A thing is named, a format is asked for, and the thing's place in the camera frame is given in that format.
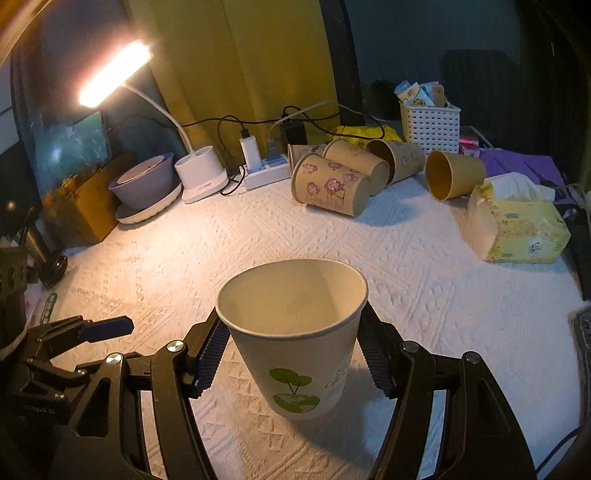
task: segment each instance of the tree logo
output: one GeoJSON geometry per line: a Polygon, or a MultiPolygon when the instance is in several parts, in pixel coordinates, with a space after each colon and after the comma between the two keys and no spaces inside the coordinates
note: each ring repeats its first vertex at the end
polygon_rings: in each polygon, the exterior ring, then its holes
{"type": "Polygon", "coordinates": [[[312,377],[300,376],[293,370],[287,368],[271,368],[269,375],[278,382],[285,383],[289,386],[291,393],[279,393],[273,395],[273,400],[283,410],[292,413],[305,413],[314,410],[320,403],[320,399],[308,395],[298,395],[297,391],[300,387],[305,387],[312,383],[312,377]]]}

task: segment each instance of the cardboard box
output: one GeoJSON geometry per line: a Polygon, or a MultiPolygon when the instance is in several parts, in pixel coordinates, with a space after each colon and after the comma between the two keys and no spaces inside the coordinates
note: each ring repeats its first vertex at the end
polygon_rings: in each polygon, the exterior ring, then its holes
{"type": "Polygon", "coordinates": [[[109,184],[136,165],[132,153],[106,163],[80,186],[65,181],[46,204],[66,248],[85,247],[102,242],[117,225],[115,211],[121,204],[109,190],[109,184]]]}
{"type": "Polygon", "coordinates": [[[459,153],[460,155],[465,155],[467,157],[480,158],[480,149],[470,143],[460,142],[459,153]]]}

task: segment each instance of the white lamp arm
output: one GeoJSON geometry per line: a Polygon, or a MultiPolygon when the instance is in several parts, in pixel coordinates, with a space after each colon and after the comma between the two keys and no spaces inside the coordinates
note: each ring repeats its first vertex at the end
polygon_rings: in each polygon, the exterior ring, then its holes
{"type": "Polygon", "coordinates": [[[127,88],[130,92],[133,92],[136,95],[142,97],[146,102],[148,102],[150,105],[152,105],[154,108],[156,108],[160,113],[162,113],[163,115],[165,115],[178,128],[178,132],[181,134],[181,137],[183,137],[183,141],[185,143],[185,146],[189,149],[189,153],[193,153],[195,151],[194,148],[193,148],[193,146],[191,145],[191,141],[189,140],[189,137],[185,133],[185,130],[183,129],[183,127],[181,126],[181,124],[179,124],[174,119],[174,117],[172,115],[170,115],[170,113],[168,113],[159,104],[157,104],[156,102],[154,102],[144,92],[140,92],[139,90],[136,90],[135,88],[133,88],[131,85],[128,85],[127,83],[123,83],[123,84],[121,84],[121,86],[124,87],[124,88],[127,88]]]}

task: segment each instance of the power strip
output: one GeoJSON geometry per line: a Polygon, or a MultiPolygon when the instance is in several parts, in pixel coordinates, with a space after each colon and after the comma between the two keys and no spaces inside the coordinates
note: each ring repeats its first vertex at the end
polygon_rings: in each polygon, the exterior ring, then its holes
{"type": "Polygon", "coordinates": [[[291,177],[290,165],[287,156],[284,154],[273,160],[263,160],[262,165],[264,167],[262,170],[246,170],[243,183],[247,190],[256,189],[291,177]]]}

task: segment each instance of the tipped-over paper cup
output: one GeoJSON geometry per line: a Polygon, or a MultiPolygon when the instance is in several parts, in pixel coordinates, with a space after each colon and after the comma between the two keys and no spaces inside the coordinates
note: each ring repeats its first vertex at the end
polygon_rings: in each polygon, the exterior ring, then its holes
{"type": "Polygon", "coordinates": [[[356,217],[367,207],[371,180],[340,163],[305,155],[291,175],[291,194],[300,203],[356,217]]]}
{"type": "Polygon", "coordinates": [[[323,157],[367,175],[371,180],[371,195],[377,195],[388,183],[388,162],[346,140],[330,142],[324,149],[323,157]]]}
{"type": "Polygon", "coordinates": [[[416,143],[372,140],[365,148],[390,165],[388,185],[407,179],[425,167],[425,152],[416,143]]]}
{"type": "Polygon", "coordinates": [[[322,145],[287,145],[287,161],[290,165],[290,170],[293,172],[297,163],[302,157],[305,157],[308,153],[315,153],[316,155],[322,155],[326,144],[322,145]]]}
{"type": "Polygon", "coordinates": [[[427,185],[440,202],[472,192],[486,178],[486,167],[478,158],[432,151],[425,165],[427,185]]]}

